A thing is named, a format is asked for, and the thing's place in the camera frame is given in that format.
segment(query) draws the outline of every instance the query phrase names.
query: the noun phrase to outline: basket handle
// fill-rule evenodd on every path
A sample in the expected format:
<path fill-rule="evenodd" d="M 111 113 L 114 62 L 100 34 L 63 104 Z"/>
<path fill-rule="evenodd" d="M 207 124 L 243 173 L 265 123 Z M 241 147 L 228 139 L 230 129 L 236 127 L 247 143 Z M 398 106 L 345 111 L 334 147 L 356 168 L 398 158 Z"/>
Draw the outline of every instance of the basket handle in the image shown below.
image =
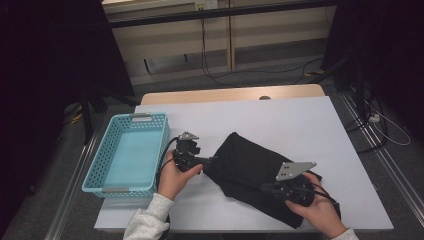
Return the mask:
<path fill-rule="evenodd" d="M 129 193 L 129 188 L 102 188 L 102 193 Z"/>
<path fill-rule="evenodd" d="M 152 115 L 150 113 L 130 113 L 128 116 L 133 122 L 152 121 Z"/>

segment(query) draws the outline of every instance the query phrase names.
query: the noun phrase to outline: white table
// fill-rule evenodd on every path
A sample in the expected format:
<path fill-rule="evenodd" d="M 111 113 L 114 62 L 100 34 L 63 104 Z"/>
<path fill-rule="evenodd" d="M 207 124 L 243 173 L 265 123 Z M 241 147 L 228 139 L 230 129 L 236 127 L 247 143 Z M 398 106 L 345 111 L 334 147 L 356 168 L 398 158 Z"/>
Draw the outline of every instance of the white table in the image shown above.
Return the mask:
<path fill-rule="evenodd" d="M 232 132 L 295 162 L 315 161 L 314 172 L 341 204 L 346 226 L 357 231 L 393 229 L 328 97 L 141 105 L 135 112 L 166 112 L 171 137 L 200 136 L 199 156 L 214 155 Z M 124 231 L 144 199 L 106 199 L 95 228 Z M 224 196 L 206 175 L 191 179 L 175 199 L 172 232 L 311 232 L 307 221 L 294 230 L 253 207 Z"/>

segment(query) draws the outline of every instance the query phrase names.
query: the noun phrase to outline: black curtain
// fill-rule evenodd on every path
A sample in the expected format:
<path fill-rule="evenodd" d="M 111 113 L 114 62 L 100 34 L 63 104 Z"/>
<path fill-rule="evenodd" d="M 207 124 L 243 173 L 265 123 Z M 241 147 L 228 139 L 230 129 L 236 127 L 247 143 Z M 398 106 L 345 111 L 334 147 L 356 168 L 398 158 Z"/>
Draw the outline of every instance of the black curtain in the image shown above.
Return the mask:
<path fill-rule="evenodd" d="M 418 0 L 351 1 L 337 8 L 322 69 L 349 54 L 364 67 L 364 80 L 399 113 L 410 132 L 423 139 L 424 3 Z M 337 74 L 339 89 L 355 80 L 349 62 Z"/>
<path fill-rule="evenodd" d="M 134 92 L 98 0 L 0 0 L 0 79 L 2 236 L 49 163 L 64 108 L 80 101 L 81 89 Z"/>

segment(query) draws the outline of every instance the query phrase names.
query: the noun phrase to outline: black cloth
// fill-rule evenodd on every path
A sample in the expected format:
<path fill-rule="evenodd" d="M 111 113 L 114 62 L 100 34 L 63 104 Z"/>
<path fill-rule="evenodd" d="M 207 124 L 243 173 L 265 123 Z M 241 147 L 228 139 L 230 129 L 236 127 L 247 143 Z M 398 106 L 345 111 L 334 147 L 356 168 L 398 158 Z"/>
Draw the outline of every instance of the black cloth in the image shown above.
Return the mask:
<path fill-rule="evenodd" d="M 275 182 L 282 162 L 291 162 L 289 159 L 235 132 L 227 137 L 215 156 L 214 164 L 204 173 L 221 187 L 225 196 L 247 203 L 293 228 L 300 226 L 301 216 L 259 188 L 263 183 Z"/>

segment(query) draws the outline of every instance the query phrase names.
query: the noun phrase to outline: person's right hand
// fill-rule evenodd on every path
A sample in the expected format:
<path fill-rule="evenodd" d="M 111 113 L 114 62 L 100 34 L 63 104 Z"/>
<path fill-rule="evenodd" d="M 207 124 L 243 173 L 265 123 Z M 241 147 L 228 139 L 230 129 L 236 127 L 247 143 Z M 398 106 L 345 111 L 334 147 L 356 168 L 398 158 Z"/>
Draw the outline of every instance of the person's right hand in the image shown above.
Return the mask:
<path fill-rule="evenodd" d="M 181 172 L 177 165 L 175 165 L 172 152 L 171 150 L 166 154 L 167 163 L 165 163 L 166 165 L 162 169 L 158 189 L 158 193 L 169 200 L 174 200 L 178 193 L 183 190 L 188 180 L 200 173 L 203 169 L 203 165 L 198 164 L 187 172 Z"/>
<path fill-rule="evenodd" d="M 321 183 L 317 177 L 310 173 L 304 175 L 311 181 L 321 187 Z M 314 186 L 315 191 L 322 192 L 322 189 Z M 304 217 L 317 230 L 324 233 L 328 238 L 332 239 L 344 233 L 347 228 L 340 221 L 336 210 L 331 201 L 323 196 L 315 194 L 315 200 L 309 207 L 303 207 L 291 201 L 286 201 L 286 205 L 294 213 Z"/>

